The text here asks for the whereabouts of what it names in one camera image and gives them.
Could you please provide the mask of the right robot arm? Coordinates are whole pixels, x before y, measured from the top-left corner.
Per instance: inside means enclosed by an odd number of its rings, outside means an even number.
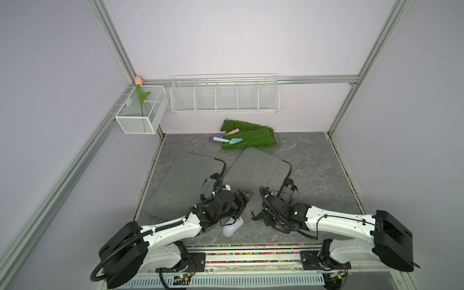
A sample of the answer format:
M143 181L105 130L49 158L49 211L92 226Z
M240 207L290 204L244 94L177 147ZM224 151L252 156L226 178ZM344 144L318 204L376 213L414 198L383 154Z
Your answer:
M321 232L346 237L322 242L319 252L309 261L316 269L347 269L351 262L381 262L406 273L418 267L413 257L412 232L387 211L355 215L304 203L291 205L267 187L261 187L259 194L261 218L268 227L285 234L296 232L311 240L318 240Z

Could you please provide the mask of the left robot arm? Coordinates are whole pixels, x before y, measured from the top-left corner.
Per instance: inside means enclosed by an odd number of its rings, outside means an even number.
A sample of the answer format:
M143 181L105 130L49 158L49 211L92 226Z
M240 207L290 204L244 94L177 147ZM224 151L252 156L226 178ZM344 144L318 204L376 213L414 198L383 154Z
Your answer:
M209 232L222 221L237 221L253 195L221 186L174 220L155 225L139 225L136 221L125 224L99 250L100 262L91 272L90 281L104 280L109 289L115 289L139 272L185 269L190 253L183 239Z

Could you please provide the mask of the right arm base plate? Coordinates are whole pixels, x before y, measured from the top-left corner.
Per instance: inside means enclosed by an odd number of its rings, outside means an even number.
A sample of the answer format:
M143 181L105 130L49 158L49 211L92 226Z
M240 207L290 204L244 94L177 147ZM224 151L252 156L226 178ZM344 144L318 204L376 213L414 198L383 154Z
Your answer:
M335 271L350 270L350 262L339 263L330 257L321 258L318 251L301 251L300 258L304 270Z

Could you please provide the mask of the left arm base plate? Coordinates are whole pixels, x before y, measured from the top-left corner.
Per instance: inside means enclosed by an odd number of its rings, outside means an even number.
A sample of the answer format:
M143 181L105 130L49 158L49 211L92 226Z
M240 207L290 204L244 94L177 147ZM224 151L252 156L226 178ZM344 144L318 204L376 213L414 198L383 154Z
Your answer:
M206 266L206 253L190 253L188 258L182 258L173 268L162 268L163 273L199 272L203 273Z

